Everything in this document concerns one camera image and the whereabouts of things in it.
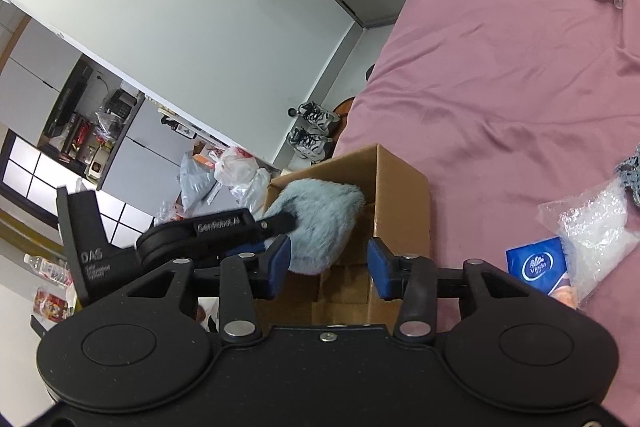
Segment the blue denim heart pouch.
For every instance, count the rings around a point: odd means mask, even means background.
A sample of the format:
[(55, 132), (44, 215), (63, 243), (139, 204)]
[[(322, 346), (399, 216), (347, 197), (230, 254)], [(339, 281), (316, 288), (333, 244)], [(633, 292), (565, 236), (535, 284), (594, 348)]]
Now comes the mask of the blue denim heart pouch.
[(631, 196), (634, 205), (640, 207), (640, 146), (634, 153), (621, 161), (615, 167), (615, 173), (620, 183)]

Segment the white plastic shopping bag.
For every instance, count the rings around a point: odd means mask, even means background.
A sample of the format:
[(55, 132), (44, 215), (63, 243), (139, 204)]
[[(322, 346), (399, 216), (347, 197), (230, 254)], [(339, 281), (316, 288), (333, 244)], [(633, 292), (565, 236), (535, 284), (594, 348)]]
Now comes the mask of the white plastic shopping bag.
[(236, 146), (227, 148), (216, 162), (215, 178), (228, 187), (241, 208), (250, 210), (254, 217), (262, 215), (271, 176), (254, 156)]

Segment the pink bed sheet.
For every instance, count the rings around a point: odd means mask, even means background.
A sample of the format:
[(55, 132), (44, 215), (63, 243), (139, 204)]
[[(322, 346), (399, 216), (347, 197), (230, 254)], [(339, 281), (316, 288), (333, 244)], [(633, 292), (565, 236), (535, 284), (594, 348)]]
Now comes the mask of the pink bed sheet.
[(407, 0), (337, 150), (427, 176), (448, 267), (544, 239), (538, 207), (639, 142), (639, 0)]

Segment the blue tissue pack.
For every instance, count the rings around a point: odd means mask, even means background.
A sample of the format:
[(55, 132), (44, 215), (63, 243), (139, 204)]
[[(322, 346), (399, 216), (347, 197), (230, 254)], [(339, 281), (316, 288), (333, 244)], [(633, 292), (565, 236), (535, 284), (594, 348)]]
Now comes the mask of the blue tissue pack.
[(559, 237), (508, 249), (506, 267), (512, 277), (564, 305), (577, 308), (576, 291), (568, 274), (566, 257)]

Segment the brown cardboard box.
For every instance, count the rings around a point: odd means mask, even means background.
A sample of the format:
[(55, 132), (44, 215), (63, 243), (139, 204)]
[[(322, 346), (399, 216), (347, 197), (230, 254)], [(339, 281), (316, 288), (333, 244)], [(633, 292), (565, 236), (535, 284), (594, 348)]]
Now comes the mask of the brown cardboard box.
[(367, 270), (370, 239), (382, 239), (395, 255), (431, 254), (431, 196), (427, 177), (380, 144), (355, 150), (271, 181), (271, 207), (288, 184), (299, 179), (352, 184), (364, 197), (352, 235), (329, 270), (320, 275), (288, 273), (282, 291), (256, 303), (263, 329), (288, 325), (384, 324), (394, 327), (398, 300), (385, 301)]

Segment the grey sneaker pair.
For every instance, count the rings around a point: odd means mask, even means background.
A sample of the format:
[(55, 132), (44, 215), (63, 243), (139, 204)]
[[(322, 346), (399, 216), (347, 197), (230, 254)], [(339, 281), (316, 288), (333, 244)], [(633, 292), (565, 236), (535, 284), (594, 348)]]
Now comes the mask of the grey sneaker pair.
[(341, 116), (313, 101), (290, 107), (288, 116), (303, 123), (296, 124), (286, 136), (294, 152), (313, 164), (328, 159), (335, 146), (332, 134), (340, 127)]

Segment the kitchen counter with appliances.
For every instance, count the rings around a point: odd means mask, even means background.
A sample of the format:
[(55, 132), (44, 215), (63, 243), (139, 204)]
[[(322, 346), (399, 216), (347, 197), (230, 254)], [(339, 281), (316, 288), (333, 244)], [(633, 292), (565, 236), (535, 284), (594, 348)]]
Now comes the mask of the kitchen counter with appliances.
[(51, 109), (38, 148), (100, 185), (143, 99), (141, 91), (82, 56)]

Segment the clear bag of white beads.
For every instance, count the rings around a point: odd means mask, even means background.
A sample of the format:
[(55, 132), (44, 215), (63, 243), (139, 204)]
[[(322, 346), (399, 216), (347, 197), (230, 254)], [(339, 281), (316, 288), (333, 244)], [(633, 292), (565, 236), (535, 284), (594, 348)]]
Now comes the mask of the clear bag of white beads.
[(539, 205), (537, 220), (559, 237), (580, 305), (639, 246), (639, 234), (627, 227), (627, 194), (617, 178)]

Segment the grey plastic mailer bag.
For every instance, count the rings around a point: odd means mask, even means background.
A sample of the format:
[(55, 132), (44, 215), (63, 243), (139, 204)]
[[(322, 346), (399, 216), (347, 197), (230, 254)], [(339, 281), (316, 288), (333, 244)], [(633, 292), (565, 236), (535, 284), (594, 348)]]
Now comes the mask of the grey plastic mailer bag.
[(183, 214), (192, 215), (217, 184), (215, 170), (197, 161), (189, 152), (183, 154), (179, 168), (180, 202)]

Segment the grey fluffy plush slipper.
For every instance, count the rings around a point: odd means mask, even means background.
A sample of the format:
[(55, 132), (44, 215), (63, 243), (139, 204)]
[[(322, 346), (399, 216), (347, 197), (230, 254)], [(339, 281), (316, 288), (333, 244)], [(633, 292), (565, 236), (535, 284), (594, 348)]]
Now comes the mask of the grey fluffy plush slipper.
[(280, 192), (264, 217), (287, 212), (296, 218), (296, 228), (288, 233), (288, 269), (300, 275), (318, 275), (341, 256), (365, 202), (356, 185), (300, 179)]

